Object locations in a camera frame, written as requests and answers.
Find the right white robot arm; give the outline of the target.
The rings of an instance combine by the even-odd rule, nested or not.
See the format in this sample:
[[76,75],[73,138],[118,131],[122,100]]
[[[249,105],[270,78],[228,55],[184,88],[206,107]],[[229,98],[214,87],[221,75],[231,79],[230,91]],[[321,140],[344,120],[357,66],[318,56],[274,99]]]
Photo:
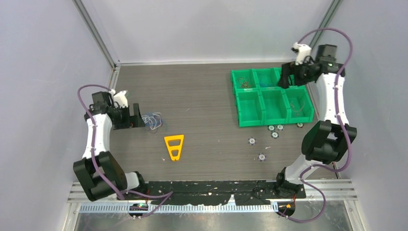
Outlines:
[[278,197],[293,197],[303,188],[304,180],[317,168],[342,159],[349,153],[357,129],[350,125],[344,108],[343,86],[345,64],[336,60],[337,46],[318,47],[315,58],[311,48],[296,42],[292,51],[297,57],[282,65],[278,86],[303,86],[315,82],[319,93],[320,116],[314,127],[304,136],[301,154],[293,164],[277,174],[274,191]]

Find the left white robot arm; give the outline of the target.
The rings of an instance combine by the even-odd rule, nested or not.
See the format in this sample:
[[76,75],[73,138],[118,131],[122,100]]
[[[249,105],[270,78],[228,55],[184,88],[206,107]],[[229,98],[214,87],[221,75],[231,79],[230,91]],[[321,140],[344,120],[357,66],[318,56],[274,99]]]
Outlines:
[[74,162],[74,173],[90,201],[112,194],[121,196],[125,191],[136,199],[147,195],[148,187],[137,172],[126,173],[110,152],[112,130],[141,128],[145,126],[138,103],[130,112],[128,92],[99,91],[92,94],[84,119],[88,125],[86,149],[81,160]]

